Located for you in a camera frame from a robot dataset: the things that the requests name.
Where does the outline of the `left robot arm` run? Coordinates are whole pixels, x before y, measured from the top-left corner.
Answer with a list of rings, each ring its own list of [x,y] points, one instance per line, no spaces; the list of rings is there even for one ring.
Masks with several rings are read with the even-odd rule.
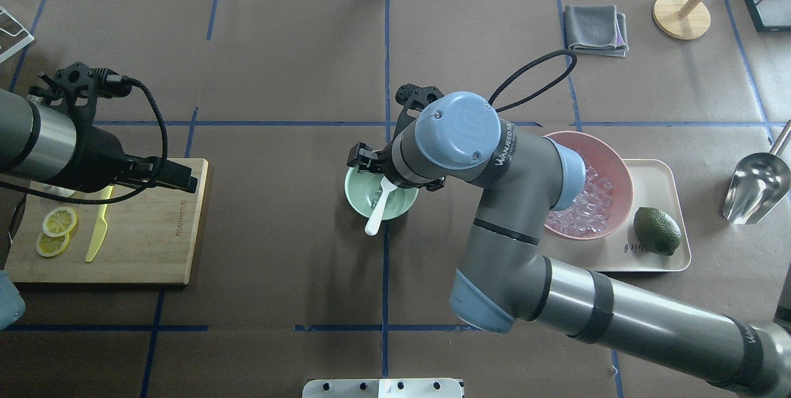
[[[185,286],[205,216],[208,162],[170,159],[164,121],[139,80],[77,62],[27,97],[2,91],[2,328],[18,287]],[[159,155],[128,154],[94,124],[99,98],[144,92]]]

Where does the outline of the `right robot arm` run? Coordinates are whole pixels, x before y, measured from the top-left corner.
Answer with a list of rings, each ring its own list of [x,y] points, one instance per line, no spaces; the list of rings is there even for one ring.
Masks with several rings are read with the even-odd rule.
[[[400,188],[437,190],[447,176],[482,188],[449,299],[461,320],[497,333],[536,321],[740,396],[789,396],[789,326],[744,323],[539,253],[548,213],[584,187],[578,153],[472,92],[405,89],[419,116],[382,150],[354,145],[347,165]]]

